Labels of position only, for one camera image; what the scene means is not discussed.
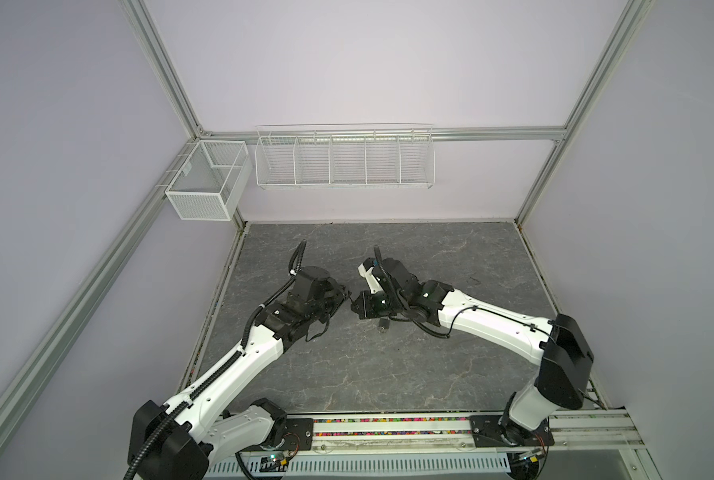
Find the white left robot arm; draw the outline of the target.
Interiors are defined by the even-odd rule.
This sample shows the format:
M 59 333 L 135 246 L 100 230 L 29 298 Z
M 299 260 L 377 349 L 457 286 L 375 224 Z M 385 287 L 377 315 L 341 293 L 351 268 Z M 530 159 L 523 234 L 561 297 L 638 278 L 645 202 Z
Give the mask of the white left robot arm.
M 147 401 L 134 414 L 127 479 L 201 479 L 210 467 L 247 447 L 283 441 L 287 414 L 260 399 L 227 414 L 229 404 L 310 327 L 329 324 L 347 299 L 347 288 L 330 273 L 303 265 L 307 243 L 292 254 L 289 278 L 261 302 L 246 322 L 240 341 L 205 374 L 165 402 Z

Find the black padlock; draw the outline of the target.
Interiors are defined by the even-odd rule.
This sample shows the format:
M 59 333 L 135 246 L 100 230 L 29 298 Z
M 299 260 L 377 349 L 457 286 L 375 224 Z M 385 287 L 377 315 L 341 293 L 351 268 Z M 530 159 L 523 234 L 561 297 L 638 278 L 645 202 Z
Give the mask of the black padlock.
M 385 333 L 389 330 L 391 326 L 391 320 L 388 318 L 381 318 L 378 323 L 378 331 L 380 333 Z

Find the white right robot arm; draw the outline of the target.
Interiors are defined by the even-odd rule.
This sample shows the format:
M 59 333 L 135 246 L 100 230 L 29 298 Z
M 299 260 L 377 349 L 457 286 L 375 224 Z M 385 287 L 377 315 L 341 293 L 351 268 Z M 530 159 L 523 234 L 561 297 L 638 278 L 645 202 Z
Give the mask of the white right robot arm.
M 594 354 L 573 317 L 520 314 L 441 281 L 421 282 L 400 261 L 385 259 L 379 251 L 358 272 L 368 285 L 351 304 L 360 318 L 409 322 L 439 339 L 461 331 L 536 366 L 536 374 L 510 396 L 502 414 L 472 420 L 475 437 L 486 445 L 549 447 L 554 443 L 550 416 L 583 407 Z

